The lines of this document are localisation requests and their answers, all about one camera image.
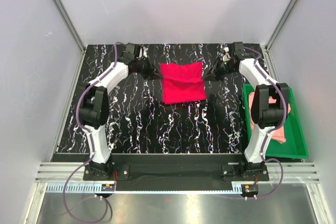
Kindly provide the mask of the red t shirt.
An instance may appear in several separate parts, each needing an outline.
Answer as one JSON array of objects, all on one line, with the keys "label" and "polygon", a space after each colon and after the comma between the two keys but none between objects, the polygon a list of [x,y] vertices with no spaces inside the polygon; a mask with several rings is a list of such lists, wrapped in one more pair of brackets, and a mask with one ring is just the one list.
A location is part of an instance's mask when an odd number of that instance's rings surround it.
[{"label": "red t shirt", "polygon": [[165,104],[176,104],[206,100],[202,70],[201,62],[189,65],[160,64],[160,71],[163,75],[162,101]]}]

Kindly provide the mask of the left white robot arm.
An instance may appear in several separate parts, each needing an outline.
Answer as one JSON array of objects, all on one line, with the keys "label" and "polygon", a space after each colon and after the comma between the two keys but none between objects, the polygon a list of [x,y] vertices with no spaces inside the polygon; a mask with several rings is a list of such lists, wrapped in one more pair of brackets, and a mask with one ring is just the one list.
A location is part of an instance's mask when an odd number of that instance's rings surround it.
[{"label": "left white robot arm", "polygon": [[87,137],[89,159],[84,162],[86,173],[102,180],[117,174],[113,170],[108,149],[106,123],[109,118],[109,94],[132,73],[139,73],[145,80],[162,79],[160,71],[149,60],[139,44],[128,43],[120,54],[114,44],[114,60],[100,75],[79,87],[81,95],[76,106],[76,122]]}]

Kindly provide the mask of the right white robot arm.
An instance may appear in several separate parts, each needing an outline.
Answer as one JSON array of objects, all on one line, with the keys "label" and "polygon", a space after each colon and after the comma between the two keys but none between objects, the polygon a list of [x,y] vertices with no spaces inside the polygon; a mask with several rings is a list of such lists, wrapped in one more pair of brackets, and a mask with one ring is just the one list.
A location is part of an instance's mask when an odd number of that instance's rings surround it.
[{"label": "right white robot arm", "polygon": [[272,78],[260,65],[260,58],[258,51],[234,42],[220,50],[214,65],[202,76],[205,81],[222,81],[226,75],[238,72],[255,90],[250,109],[254,128],[244,157],[233,173],[244,180],[264,172],[268,145],[288,116],[289,87]]}]

